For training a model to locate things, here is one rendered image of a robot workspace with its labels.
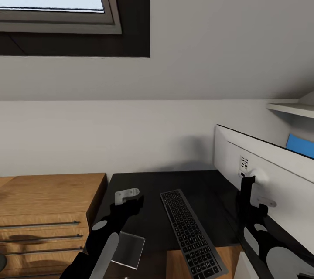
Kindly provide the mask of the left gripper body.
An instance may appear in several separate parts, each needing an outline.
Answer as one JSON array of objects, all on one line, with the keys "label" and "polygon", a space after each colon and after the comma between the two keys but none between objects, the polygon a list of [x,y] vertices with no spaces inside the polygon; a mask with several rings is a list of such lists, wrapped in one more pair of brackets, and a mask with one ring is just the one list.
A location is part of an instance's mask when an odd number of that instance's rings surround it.
[{"label": "left gripper body", "polygon": [[110,205],[110,211],[111,213],[113,212],[121,213],[124,216],[125,223],[127,222],[130,216],[138,215],[140,212],[137,199],[127,200],[122,205],[115,205],[115,203],[112,203]]}]

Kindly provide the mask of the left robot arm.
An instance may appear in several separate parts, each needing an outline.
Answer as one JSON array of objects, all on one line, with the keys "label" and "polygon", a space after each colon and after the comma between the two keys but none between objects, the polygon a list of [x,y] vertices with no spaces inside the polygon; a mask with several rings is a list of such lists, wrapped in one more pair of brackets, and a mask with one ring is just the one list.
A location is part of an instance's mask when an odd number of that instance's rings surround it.
[{"label": "left robot arm", "polygon": [[138,215],[144,196],[138,200],[123,198],[138,195],[138,188],[115,193],[115,203],[110,205],[110,215],[104,216],[90,231],[86,241],[88,255],[79,252],[60,279],[103,279],[119,244],[119,233],[130,216]]}]

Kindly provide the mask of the keyboard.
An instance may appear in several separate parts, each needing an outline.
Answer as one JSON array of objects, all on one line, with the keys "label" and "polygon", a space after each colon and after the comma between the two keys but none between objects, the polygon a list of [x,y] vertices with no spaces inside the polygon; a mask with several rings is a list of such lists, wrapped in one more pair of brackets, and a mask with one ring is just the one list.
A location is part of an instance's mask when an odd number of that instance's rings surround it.
[{"label": "keyboard", "polygon": [[181,189],[160,196],[192,279],[227,275],[228,269]]}]

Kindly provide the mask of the monitor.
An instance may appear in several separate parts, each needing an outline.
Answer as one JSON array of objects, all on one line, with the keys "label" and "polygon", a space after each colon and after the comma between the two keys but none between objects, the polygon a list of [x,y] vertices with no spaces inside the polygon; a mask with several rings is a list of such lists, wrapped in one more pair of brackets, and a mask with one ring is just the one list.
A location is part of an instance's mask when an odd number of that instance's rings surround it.
[{"label": "monitor", "polygon": [[[276,207],[267,206],[267,215],[314,255],[314,158],[216,124],[214,166],[240,197],[275,201]],[[246,211],[239,208],[237,216],[244,231]],[[290,250],[314,263],[314,258]]]}]

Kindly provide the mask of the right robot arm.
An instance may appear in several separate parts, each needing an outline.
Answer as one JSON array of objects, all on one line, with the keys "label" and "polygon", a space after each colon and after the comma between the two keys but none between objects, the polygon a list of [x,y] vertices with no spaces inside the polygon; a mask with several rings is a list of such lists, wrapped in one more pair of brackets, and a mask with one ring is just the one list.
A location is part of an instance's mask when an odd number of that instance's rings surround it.
[{"label": "right robot arm", "polygon": [[259,258],[265,263],[275,279],[314,279],[314,268],[294,254],[284,243],[269,233],[263,218],[268,207],[276,207],[273,200],[252,195],[252,200],[240,197],[237,191],[235,201],[238,208],[246,211],[247,225],[244,238]]}]

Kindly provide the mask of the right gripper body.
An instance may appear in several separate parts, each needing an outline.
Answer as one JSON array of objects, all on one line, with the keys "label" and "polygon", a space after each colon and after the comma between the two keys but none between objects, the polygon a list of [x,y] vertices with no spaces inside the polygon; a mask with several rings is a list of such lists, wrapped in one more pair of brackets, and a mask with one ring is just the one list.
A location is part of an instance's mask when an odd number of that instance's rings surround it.
[{"label": "right gripper body", "polygon": [[252,206],[250,200],[247,200],[243,197],[239,198],[238,208],[241,208],[246,211],[246,217],[249,213],[257,213],[261,217],[266,218],[268,213],[268,207],[265,204],[259,204],[259,208]]}]

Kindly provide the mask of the notebook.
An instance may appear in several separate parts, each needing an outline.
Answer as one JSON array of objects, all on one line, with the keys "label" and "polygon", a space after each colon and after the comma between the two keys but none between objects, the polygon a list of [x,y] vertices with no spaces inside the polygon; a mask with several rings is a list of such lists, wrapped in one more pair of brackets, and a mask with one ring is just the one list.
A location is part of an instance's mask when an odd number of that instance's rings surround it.
[{"label": "notebook", "polygon": [[145,238],[121,231],[119,244],[111,261],[137,270],[144,242]]}]

